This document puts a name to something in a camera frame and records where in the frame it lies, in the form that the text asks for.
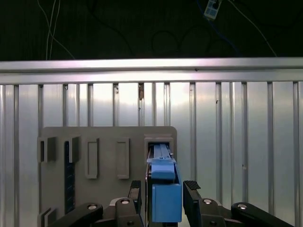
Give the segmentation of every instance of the cable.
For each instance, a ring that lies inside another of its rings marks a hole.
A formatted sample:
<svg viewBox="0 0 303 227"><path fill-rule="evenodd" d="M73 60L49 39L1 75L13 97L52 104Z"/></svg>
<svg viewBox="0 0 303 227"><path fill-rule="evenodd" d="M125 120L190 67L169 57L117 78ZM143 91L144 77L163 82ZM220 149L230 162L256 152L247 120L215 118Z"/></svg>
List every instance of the cable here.
<svg viewBox="0 0 303 227"><path fill-rule="evenodd" d="M54 0L54 1L53 1L53 9L52 9L52 14L51 14L50 27L52 27L52 22L53 22L53 10L55 9L56 1L57 1L57 0ZM49 33L50 33L50 30L48 30L47 39L46 39L46 60L47 60L47 57L48 57L48 40L49 40Z"/></svg>
<svg viewBox="0 0 303 227"><path fill-rule="evenodd" d="M276 52L273 50L273 48L271 47L271 45L269 44L268 40L266 39L266 37L263 35L263 33L261 32L261 30L244 14L241 12L241 10L238 9L238 7L231 1L231 0L228 0L232 5L233 7L242 15L244 16L261 34L261 36L264 38L264 40L266 40L266 43L267 45L269 46L269 48L271 49L272 53L274 54L275 57L277 57L277 54Z"/></svg>
<svg viewBox="0 0 303 227"><path fill-rule="evenodd" d="M161 30L161 31L155 32L155 33L152 35L152 37L151 37L151 50L152 50L154 53L156 53L155 48L154 48L154 40L155 40L155 37L156 37L157 35L161 34L161 33L167 33L167 34L169 34L171 37L173 37L173 39L175 40L175 42L176 42L176 44L177 44L177 48L176 48L176 50L174 50L174 51L179 52L179 41L178 41L177 37L176 37L172 32L167 31L167 30Z"/></svg>
<svg viewBox="0 0 303 227"><path fill-rule="evenodd" d="M53 29L53 35L55 35L55 33L56 33L56 26L57 26L57 20L58 20L58 16L59 16L59 12L60 12L60 5L61 5L61 0L59 0L58 12L57 12L56 20L55 20L55 26L54 26L54 29ZM50 49L50 52L49 52L49 60L52 57L52 48L53 48L53 39L51 41L51 49Z"/></svg>
<svg viewBox="0 0 303 227"><path fill-rule="evenodd" d="M213 30L217 33L217 35L218 35L221 39L225 40L225 41L226 41L226 42L235 50L235 52L236 52L239 56L242 56L241 53L240 53L240 51L239 51L239 49L238 49L238 48L237 48L237 47L236 47L228 38L226 38L224 35L222 35L222 34L219 32L219 30L215 27L215 25L214 25L209 19L207 19L207 18L204 16L204 11L203 11L203 9L202 9L200 3L199 3L199 0L197 0L196 2L197 2L197 5L198 5L198 7L199 7L199 9L200 9L200 12L201 12L202 15L203 15L203 18L205 18L205 19L207 20L207 22L208 22L209 25L213 28Z"/></svg>
<svg viewBox="0 0 303 227"><path fill-rule="evenodd" d="M87 7L88 11L90 12L90 14L91 14L91 15L92 15L92 16L93 16L101 25L103 25L104 27L107 27L107 28L111 29L112 31L116 32L116 33L124 40L124 42L125 42L125 44L127 45L127 48L128 48L128 50L129 50L130 54L131 54L132 56L135 56L135 54L134 54L134 52L133 52L131 46L129 45L129 43L128 43L127 39L124 37L124 35L123 35L118 29L116 29L116 28L114 28L114 27L112 27L112 26L110 26L110 25L104 23L103 21L101 21L101 20L94 14L94 12L92 11L92 9L90 9L88 0L86 0L86 7Z"/></svg>
<svg viewBox="0 0 303 227"><path fill-rule="evenodd" d="M47 15L46 15L46 12L44 11L44 9L42 8L42 6L40 5L40 2L39 2L39 0L37 0L37 3L38 3L38 6L39 6L39 8L42 10L42 12L43 12L43 14L44 14L44 16L45 16L45 19L46 19L46 23L47 23L47 26L48 26L48 29L49 29L49 31L50 31L50 35L51 35L51 37L73 58L73 59L75 59L75 57L71 54L71 52L65 47L65 46L63 46L63 44L61 44L54 36L53 36L53 33L52 33L52 31L51 31L51 27L50 27L50 25L49 25L49 22L48 22L48 19L47 19Z"/></svg>
<svg viewBox="0 0 303 227"><path fill-rule="evenodd" d="M298 12L298 14L295 16L294 20L289 24L289 25L275 25L275 24L267 24L267 23L264 23L264 22L261 22L257 17L256 15L254 14L254 12L249 8L249 6L240 1L240 0L235 0L235 3L236 4L240 4L240 5L243 5L251 14L251 16L255 19L256 23L261 25L261 26L267 26L267 27L274 27L274 28L279 28L279 29L287 29L288 27L292 26L294 23L296 23L296 21L299 19L300 15L303 13L303 8Z"/></svg>
<svg viewBox="0 0 303 227"><path fill-rule="evenodd" d="M156 37L157 35L161 34L161 33L167 33L167 34L169 34L169 35L174 39L174 41L175 41L176 44L177 44L177 48L176 48L175 50L171 50L171 51L166 52L166 53L156 53L156 55L160 55L160 56L163 56L163 55L165 55L165 56L167 56L167 55L176 56L176 55L177 55L177 56L180 56L180 54L181 54L181 47L182 47L182 44L183 44L185 38L188 36L188 34L190 34L190 32L191 32L192 30L194 30L194 29L197 28L197 27L202 27L203 29L205 29L205 31L207 31L207 33L208 33L208 35L209 35L209 39L210 39L210 40L212 39L212 34L211 34L211 32L209 31L209 29L207 29L207 28L206 28L205 26L203 26L203 25L194 25L194 26L191 26L189 29L187 29L187 30L183 33L183 35L182 35L180 41L177 39L177 37L176 37L172 32L170 32L170 31L168 31L168 30L161 30L161 31L155 32L155 33L152 35L152 37L151 37L151 49L152 49L152 51L153 51L154 53L156 52L155 49L154 49L154 39L155 39L155 37Z"/></svg>

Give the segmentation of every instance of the vertical metal rib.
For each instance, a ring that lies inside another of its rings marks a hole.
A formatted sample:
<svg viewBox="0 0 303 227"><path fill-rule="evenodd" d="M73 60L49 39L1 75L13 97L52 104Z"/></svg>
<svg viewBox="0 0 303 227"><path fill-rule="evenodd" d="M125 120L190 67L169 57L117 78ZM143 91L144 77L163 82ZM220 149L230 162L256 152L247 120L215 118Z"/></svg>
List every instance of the vertical metal rib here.
<svg viewBox="0 0 303 227"><path fill-rule="evenodd" d="M113 126L119 125L119 85L113 85Z"/></svg>
<svg viewBox="0 0 303 227"><path fill-rule="evenodd" d="M248 100L247 84L242 84L243 120L243 201L248 202Z"/></svg>
<svg viewBox="0 0 303 227"><path fill-rule="evenodd" d="M299 83L294 83L294 222L301 226Z"/></svg>
<svg viewBox="0 0 303 227"><path fill-rule="evenodd" d="M76 84L76 100L75 100L75 108L76 108L76 122L77 126L80 126L80 84Z"/></svg>
<svg viewBox="0 0 303 227"><path fill-rule="evenodd" d="M190 84L190 155L191 155L191 179L197 180L196 168L196 84Z"/></svg>
<svg viewBox="0 0 303 227"><path fill-rule="evenodd" d="M152 125L157 125L157 95L156 95L156 83L152 84Z"/></svg>
<svg viewBox="0 0 303 227"><path fill-rule="evenodd" d="M43 85L38 85L38 137L42 135L43 128ZM38 163L38 210L41 212L41 163Z"/></svg>
<svg viewBox="0 0 303 227"><path fill-rule="evenodd" d="M144 126L144 84L138 84L138 125L139 126Z"/></svg>
<svg viewBox="0 0 303 227"><path fill-rule="evenodd" d="M216 84L217 200L222 203L222 91Z"/></svg>
<svg viewBox="0 0 303 227"><path fill-rule="evenodd" d="M234 155L235 155L235 83L230 83L230 89L229 89L229 97L230 97L230 103L231 103L231 162L232 162L232 182L231 182L231 187L232 187L232 192L231 192L231 203L234 204L234 191L235 191L235 175L234 175L234 170L235 170L235 160L234 160Z"/></svg>
<svg viewBox="0 0 303 227"><path fill-rule="evenodd" d="M68 125L68 105L67 105L67 97L68 97L68 84L63 84L63 90L62 90L62 121L63 126Z"/></svg>
<svg viewBox="0 0 303 227"><path fill-rule="evenodd" d="M0 227L5 227L5 86L0 85Z"/></svg>
<svg viewBox="0 0 303 227"><path fill-rule="evenodd" d="M94 124L94 119L93 119L93 105L94 105L94 90L93 90L93 85L89 84L88 86L88 94L87 94L87 101L88 101L88 126L92 127Z"/></svg>
<svg viewBox="0 0 303 227"><path fill-rule="evenodd" d="M14 86L14 227L19 226L19 87Z"/></svg>
<svg viewBox="0 0 303 227"><path fill-rule="evenodd" d="M170 126L170 84L164 85L164 125Z"/></svg>
<svg viewBox="0 0 303 227"><path fill-rule="evenodd" d="M268 212L275 214L273 84L268 83Z"/></svg>

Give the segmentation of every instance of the screw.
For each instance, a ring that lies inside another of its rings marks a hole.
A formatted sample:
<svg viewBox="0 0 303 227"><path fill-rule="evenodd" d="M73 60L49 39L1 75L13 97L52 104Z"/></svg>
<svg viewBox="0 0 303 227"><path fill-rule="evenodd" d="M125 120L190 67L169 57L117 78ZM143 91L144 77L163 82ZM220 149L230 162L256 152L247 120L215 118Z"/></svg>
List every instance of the screw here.
<svg viewBox="0 0 303 227"><path fill-rule="evenodd" d="M128 204L128 203L129 203L129 200L122 200L121 203L122 203L122 204Z"/></svg>
<svg viewBox="0 0 303 227"><path fill-rule="evenodd" d="M241 210L246 210L246 209L247 209L247 206L245 206L244 204L239 204L238 207L239 207Z"/></svg>
<svg viewBox="0 0 303 227"><path fill-rule="evenodd" d="M89 205L89 206L88 206L88 209L89 209L89 210L94 210L94 209L96 209L96 208L97 208L96 205Z"/></svg>
<svg viewBox="0 0 303 227"><path fill-rule="evenodd" d="M211 221L211 222L209 222L209 224L210 224L211 226L216 226L216 225L217 225L217 223L216 223L215 221Z"/></svg>
<svg viewBox="0 0 303 227"><path fill-rule="evenodd" d="M203 203L206 203L206 204L211 204L212 201L211 200L203 200Z"/></svg>

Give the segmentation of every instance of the black strip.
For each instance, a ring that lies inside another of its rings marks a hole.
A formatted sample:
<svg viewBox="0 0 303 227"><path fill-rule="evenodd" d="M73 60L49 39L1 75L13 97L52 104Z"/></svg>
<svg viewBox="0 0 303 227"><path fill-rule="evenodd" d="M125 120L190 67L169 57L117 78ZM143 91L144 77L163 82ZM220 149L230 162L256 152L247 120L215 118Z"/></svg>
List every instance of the black strip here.
<svg viewBox="0 0 303 227"><path fill-rule="evenodd" d="M75 164L69 162L70 144L64 143L64 204L65 214L75 209Z"/></svg>

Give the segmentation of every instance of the dark background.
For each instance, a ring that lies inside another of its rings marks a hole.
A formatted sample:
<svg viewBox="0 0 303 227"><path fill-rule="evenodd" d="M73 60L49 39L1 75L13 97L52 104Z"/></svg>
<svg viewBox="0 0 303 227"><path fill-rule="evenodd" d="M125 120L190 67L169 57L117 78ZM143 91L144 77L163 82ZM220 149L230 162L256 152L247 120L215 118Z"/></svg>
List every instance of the dark background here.
<svg viewBox="0 0 303 227"><path fill-rule="evenodd" d="M207 0L200 3L205 8ZM53 0L40 4L50 20ZM61 0L55 38L76 59L273 57L255 27L226 0L214 24L241 55L209 26L196 0L97 0L93 14L103 24L88 10L92 4ZM278 56L303 55L303 0L235 4L256 23ZM48 26L36 0L1 0L0 24L0 61L45 60ZM109 26L123 34L131 50ZM54 41L52 60L67 59L71 56Z"/></svg>

